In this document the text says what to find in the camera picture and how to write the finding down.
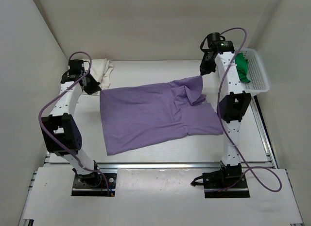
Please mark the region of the cream white t-shirt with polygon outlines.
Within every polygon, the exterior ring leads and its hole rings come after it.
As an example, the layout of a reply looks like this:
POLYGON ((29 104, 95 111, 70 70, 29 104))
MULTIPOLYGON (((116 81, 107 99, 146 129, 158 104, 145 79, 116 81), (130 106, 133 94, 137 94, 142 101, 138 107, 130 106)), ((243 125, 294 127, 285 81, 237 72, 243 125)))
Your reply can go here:
POLYGON ((95 59, 92 60, 90 74, 100 84, 100 91, 93 95, 100 95, 101 90, 108 89, 110 86, 110 75, 114 69, 113 63, 108 59, 95 59))

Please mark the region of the purple t-shirt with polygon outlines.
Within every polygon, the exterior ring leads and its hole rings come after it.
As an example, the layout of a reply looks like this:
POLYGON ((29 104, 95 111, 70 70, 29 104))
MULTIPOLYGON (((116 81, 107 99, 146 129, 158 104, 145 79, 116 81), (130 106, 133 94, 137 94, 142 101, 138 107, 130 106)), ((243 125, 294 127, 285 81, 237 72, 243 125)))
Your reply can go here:
POLYGON ((100 114, 107 155, 181 139, 223 134, 203 94, 203 78, 102 90, 100 114))

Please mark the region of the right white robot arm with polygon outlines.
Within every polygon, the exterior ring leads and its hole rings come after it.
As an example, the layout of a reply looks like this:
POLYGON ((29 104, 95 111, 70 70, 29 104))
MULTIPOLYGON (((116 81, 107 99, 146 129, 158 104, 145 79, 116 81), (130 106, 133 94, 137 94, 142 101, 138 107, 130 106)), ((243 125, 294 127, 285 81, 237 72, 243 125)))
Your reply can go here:
POLYGON ((239 143, 242 119, 251 101, 251 94, 243 88, 235 62, 235 49, 220 33, 210 33, 200 45, 204 53, 200 74, 219 74, 221 83, 217 96, 217 114, 224 126, 224 151, 221 167, 237 168, 241 164, 235 146, 239 143))

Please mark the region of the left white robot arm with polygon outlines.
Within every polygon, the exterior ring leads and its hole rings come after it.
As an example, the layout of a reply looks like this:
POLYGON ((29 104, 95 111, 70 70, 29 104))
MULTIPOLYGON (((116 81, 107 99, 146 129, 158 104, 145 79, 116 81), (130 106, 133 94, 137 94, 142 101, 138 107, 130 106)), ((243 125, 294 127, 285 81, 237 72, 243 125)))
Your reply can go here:
POLYGON ((39 123, 49 153, 66 159, 77 175, 86 176, 98 171, 96 162, 82 149, 82 135, 73 118, 78 99, 82 93, 92 95, 101 91, 99 82, 90 74, 90 65, 84 60, 69 61, 68 70, 62 75, 60 94, 52 103, 54 108, 48 116, 39 113, 39 123))

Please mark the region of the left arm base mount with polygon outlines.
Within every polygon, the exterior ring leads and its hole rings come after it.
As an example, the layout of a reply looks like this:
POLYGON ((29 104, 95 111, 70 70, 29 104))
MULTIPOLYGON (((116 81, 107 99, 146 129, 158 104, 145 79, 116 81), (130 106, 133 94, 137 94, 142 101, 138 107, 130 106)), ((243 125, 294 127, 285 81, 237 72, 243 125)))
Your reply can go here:
POLYGON ((77 174, 76 170, 73 179, 72 196, 93 196, 93 197, 114 197, 117 183, 117 173, 104 173, 107 183, 99 173, 86 175, 77 174))

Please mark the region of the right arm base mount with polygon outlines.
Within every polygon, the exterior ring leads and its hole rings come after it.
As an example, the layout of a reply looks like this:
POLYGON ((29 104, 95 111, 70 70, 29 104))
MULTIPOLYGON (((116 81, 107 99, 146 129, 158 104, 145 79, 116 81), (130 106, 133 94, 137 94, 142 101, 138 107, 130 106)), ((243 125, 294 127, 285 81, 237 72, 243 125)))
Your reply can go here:
POLYGON ((204 187, 205 198, 249 198, 247 180, 242 176, 241 164, 231 166, 221 163, 217 171, 202 173, 190 183, 204 187))

